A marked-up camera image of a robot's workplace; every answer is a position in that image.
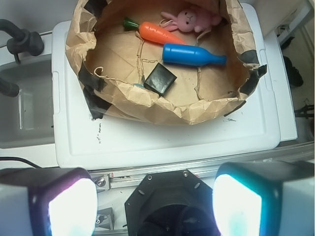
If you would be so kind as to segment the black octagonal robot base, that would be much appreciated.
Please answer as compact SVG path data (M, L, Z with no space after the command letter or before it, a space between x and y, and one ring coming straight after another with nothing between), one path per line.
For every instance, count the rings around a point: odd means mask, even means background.
M219 236L212 188L196 176L142 181L125 202L130 236Z

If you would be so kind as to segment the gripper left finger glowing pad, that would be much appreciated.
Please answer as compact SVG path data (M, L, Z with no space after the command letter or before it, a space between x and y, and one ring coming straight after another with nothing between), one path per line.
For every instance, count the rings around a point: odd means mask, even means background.
M97 191L83 168L0 171L2 236L91 236Z

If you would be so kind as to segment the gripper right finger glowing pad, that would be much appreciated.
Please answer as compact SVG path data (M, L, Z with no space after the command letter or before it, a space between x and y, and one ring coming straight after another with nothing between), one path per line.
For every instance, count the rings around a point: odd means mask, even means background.
M313 236L315 165L226 162L217 171L212 203L223 236Z

